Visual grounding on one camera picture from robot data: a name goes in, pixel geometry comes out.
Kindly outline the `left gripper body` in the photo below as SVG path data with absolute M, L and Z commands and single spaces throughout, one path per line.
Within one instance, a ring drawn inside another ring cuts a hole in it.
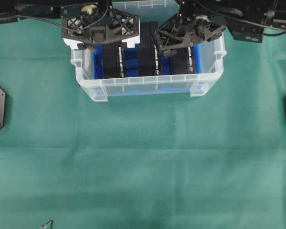
M 126 47 L 140 43 L 139 16 L 110 7 L 82 7 L 79 16 L 62 20 L 62 38 L 79 42 L 78 47 L 96 47 L 122 42 Z

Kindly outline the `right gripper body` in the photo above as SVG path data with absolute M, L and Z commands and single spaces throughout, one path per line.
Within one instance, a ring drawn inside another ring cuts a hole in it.
M 183 17 L 176 14 L 153 29 L 151 34 L 158 53 L 170 57 L 178 49 L 220 38 L 225 29 L 226 26 L 212 22 L 206 15 Z

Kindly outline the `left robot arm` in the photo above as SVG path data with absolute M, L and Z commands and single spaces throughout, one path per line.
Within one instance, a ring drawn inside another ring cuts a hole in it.
M 72 50 L 140 43 L 139 16 L 114 8 L 111 0 L 0 0 L 0 24 L 24 19 L 60 27 Z

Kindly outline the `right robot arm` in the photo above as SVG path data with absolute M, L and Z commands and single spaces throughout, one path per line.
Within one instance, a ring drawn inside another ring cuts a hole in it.
M 286 0 L 178 0 L 177 13 L 151 30 L 160 54 L 220 38 L 228 30 L 234 40 L 262 43 L 268 34 L 286 34 Z

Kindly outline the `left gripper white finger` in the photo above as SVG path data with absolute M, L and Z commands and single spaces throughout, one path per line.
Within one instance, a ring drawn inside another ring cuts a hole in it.
M 79 42 L 76 40 L 72 40 L 72 39 L 67 39 L 67 38 L 63 38 L 64 43 L 69 46 L 69 48 L 71 50 L 78 50 L 78 44 Z

